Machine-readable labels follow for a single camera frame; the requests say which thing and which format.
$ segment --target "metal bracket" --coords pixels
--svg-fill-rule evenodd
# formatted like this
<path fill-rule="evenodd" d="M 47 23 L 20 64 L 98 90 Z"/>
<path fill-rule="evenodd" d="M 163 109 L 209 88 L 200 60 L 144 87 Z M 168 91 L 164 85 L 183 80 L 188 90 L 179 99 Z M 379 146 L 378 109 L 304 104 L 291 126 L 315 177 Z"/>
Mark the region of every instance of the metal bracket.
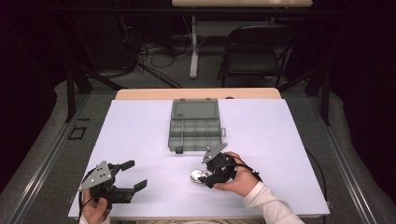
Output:
<path fill-rule="evenodd" d="M 93 172 L 87 177 L 87 179 L 82 182 L 79 186 L 78 191 L 83 191 L 84 189 L 90 189 L 96 185 L 100 185 L 107 180 L 111 179 L 113 176 L 108 169 L 107 162 L 102 161 Z"/>
<path fill-rule="evenodd" d="M 202 163 L 207 163 L 213 160 L 224 148 L 227 147 L 227 143 L 223 143 L 214 147 L 207 147 L 207 151 L 202 159 Z"/>

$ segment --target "white tabletop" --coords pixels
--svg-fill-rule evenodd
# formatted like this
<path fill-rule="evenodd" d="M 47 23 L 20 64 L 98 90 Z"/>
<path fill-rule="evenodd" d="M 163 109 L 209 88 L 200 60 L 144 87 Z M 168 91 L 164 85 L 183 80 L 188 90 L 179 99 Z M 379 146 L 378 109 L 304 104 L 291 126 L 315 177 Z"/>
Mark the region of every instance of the white tabletop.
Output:
<path fill-rule="evenodd" d="M 174 7 L 311 7 L 311 0 L 173 0 Z"/>
<path fill-rule="evenodd" d="M 234 193 L 192 183 L 190 173 L 205 169 L 204 152 L 177 155 L 167 147 L 171 100 L 113 101 L 93 149 L 86 172 L 101 161 L 128 160 L 135 167 L 120 171 L 115 186 L 148 186 L 131 203 L 113 204 L 114 219 L 196 219 L 260 217 Z M 263 182 L 286 200 L 299 216 L 329 214 L 304 146 L 286 102 L 282 99 L 219 100 L 225 151 L 234 151 Z M 78 199 L 70 217 L 78 216 Z"/>

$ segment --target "gray floor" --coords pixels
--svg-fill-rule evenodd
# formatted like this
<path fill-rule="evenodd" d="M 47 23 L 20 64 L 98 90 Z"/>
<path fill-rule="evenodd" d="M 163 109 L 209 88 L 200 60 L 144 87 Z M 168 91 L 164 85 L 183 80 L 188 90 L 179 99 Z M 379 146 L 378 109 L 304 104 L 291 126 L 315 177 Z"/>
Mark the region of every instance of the gray floor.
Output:
<path fill-rule="evenodd" d="M 221 48 L 208 43 L 201 47 L 199 75 L 196 79 L 189 78 L 190 56 L 177 57 L 174 63 L 166 68 L 158 68 L 184 88 L 219 87 L 216 79 L 219 70 Z M 168 56 L 155 55 L 153 61 L 166 65 L 171 62 Z M 113 79 L 122 86 L 129 88 L 169 88 L 166 84 L 149 75 L 141 74 L 137 69 L 131 74 Z M 52 116 L 35 144 L 26 156 L 20 169 L 13 176 L 6 189 L 0 195 L 0 223 L 75 223 L 67 217 L 73 195 L 86 169 L 88 159 L 103 124 L 109 103 L 114 99 L 115 92 L 98 81 L 92 80 L 95 91 L 83 96 L 78 94 L 78 113 L 75 118 L 65 124 L 66 94 L 65 84 L 56 88 L 57 105 Z M 228 87 L 268 87 L 273 81 L 257 78 L 230 78 Z M 302 137 L 304 145 L 318 159 L 323 167 L 327 188 L 328 201 L 332 202 L 331 214 L 327 223 L 396 223 L 396 208 L 386 194 L 375 184 L 370 173 L 357 156 L 350 143 L 347 123 L 343 113 L 343 103 L 334 94 L 331 96 L 330 121 L 331 128 L 323 127 L 318 118 L 316 98 L 306 98 L 302 92 L 304 83 L 282 93 L 287 100 L 291 114 Z M 65 136 L 71 129 L 87 127 L 82 140 L 67 140 Z M 334 153 L 334 142 L 345 161 L 347 168 L 354 177 L 355 188 L 348 185 L 347 176 L 343 175 L 343 167 L 337 163 Z M 318 167 L 312 163 L 321 186 L 323 183 Z M 366 203 L 367 211 L 361 211 L 361 203 Z M 306 223 L 321 223 L 321 219 L 305 219 Z"/>

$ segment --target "black curtain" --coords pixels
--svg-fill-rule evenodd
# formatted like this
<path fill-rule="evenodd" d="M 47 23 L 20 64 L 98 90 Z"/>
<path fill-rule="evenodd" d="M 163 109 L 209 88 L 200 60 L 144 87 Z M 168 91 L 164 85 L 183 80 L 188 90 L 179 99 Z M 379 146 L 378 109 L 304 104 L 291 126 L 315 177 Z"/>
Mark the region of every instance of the black curtain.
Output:
<path fill-rule="evenodd" d="M 352 144 L 396 203 L 395 1 L 316 0 L 313 7 L 344 10 L 346 15 L 308 19 L 285 75 L 293 79 L 331 62 L 331 90 L 344 101 Z"/>
<path fill-rule="evenodd" d="M 63 62 L 46 24 L 32 1 L 1 3 L 0 90 L 5 106 L 0 116 L 0 190 L 46 124 L 56 102 L 53 87 L 65 79 Z"/>

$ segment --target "metal rail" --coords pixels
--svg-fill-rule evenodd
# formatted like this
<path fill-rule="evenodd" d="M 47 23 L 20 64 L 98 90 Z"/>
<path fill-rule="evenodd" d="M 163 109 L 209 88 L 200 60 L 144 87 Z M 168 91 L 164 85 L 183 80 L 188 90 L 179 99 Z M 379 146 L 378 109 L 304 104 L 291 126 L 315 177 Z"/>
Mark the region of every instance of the metal rail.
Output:
<path fill-rule="evenodd" d="M 38 192 L 41 190 L 41 187 L 44 184 L 44 181 L 47 179 L 51 168 L 53 167 L 56 159 L 61 154 L 62 147 L 64 145 L 64 141 L 67 139 L 67 135 L 74 128 L 74 124 L 78 118 L 78 114 L 81 113 L 82 108 L 84 108 L 85 104 L 87 104 L 90 95 L 82 94 L 81 99 L 78 100 L 76 115 L 70 120 L 69 123 L 65 123 L 62 127 L 58 137 L 56 138 L 53 146 L 49 150 L 47 157 L 41 162 L 32 179 L 29 181 L 26 186 L 22 196 L 20 197 L 17 205 L 14 208 L 11 216 L 8 219 L 7 223 L 22 223 L 24 217 L 26 216 L 29 208 L 31 207 L 35 197 Z"/>
<path fill-rule="evenodd" d="M 361 221 L 364 224 L 376 224 L 377 222 L 369 207 L 369 204 L 367 203 L 364 195 L 362 194 L 361 187 L 359 186 L 355 176 L 353 175 L 352 170 L 349 168 L 344 153 L 338 145 L 334 134 L 332 133 L 331 127 L 327 126 L 321 118 L 318 99 L 316 99 L 315 97 L 309 97 L 308 100 L 313 107 L 313 111 L 318 119 L 319 124 L 321 125 L 323 131 L 327 134 L 329 142 L 332 146 L 332 153 L 334 155 L 335 163 L 337 164 L 341 176 L 346 183 L 346 188 L 349 191 L 352 201 L 355 204 L 359 215 L 361 216 Z"/>

